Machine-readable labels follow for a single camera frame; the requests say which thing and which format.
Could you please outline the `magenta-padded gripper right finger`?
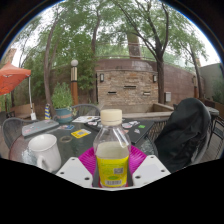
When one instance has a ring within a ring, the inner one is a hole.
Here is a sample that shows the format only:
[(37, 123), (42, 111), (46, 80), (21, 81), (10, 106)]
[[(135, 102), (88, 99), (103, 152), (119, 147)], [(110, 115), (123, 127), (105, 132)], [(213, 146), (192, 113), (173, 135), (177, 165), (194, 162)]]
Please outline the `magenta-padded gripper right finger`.
[(155, 155), (147, 156), (132, 146), (129, 156), (128, 186), (142, 187), (161, 179), (170, 172)]

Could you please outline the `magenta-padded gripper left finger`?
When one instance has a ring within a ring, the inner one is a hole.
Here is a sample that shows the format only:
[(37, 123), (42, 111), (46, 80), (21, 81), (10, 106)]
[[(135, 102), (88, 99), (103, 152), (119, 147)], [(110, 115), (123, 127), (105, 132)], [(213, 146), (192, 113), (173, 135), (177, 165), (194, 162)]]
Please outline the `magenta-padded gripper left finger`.
[(98, 169), (94, 149), (88, 149), (79, 157), (70, 157), (56, 175), (82, 187), (97, 187)]

